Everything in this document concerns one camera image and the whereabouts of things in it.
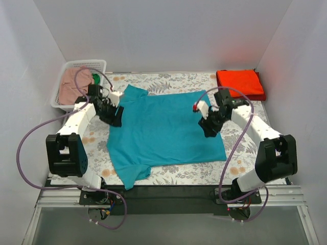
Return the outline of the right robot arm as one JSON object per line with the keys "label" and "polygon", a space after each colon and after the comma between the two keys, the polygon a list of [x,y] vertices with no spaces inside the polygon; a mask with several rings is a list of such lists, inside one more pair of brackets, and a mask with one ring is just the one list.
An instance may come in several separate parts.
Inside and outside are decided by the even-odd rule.
{"label": "right robot arm", "polygon": [[193,111],[201,113],[198,124],[205,137],[215,137],[223,125],[232,121],[243,131],[237,140],[239,144],[248,135],[258,147],[254,168],[232,181],[229,190],[218,187],[218,197],[222,203],[242,203],[257,189],[277,179],[297,173],[297,149],[295,138],[274,130],[254,112],[254,105],[248,96],[240,93],[241,98],[233,98],[231,87],[219,86],[213,89],[218,106],[213,110],[204,100],[198,99]]}

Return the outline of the teal t-shirt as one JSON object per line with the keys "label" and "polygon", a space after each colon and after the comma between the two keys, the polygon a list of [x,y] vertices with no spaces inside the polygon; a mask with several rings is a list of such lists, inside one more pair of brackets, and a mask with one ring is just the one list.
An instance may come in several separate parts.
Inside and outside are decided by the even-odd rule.
{"label": "teal t-shirt", "polygon": [[122,126],[110,127],[107,149],[126,190],[156,166],[227,159],[221,135],[206,138],[192,111],[203,91],[149,95],[128,85],[120,104]]}

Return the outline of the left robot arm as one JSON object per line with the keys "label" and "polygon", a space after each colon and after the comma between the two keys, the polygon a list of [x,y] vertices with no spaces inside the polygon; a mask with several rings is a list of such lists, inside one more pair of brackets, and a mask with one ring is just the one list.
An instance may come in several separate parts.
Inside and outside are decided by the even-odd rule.
{"label": "left robot arm", "polygon": [[89,85],[87,94],[75,100],[73,114],[64,126],[45,141],[50,172],[73,181],[97,204],[104,204],[109,192],[104,188],[105,180],[89,168],[82,138],[95,116],[110,126],[121,127],[124,111],[120,106],[122,92],[109,90],[104,97],[102,90],[100,85]]}

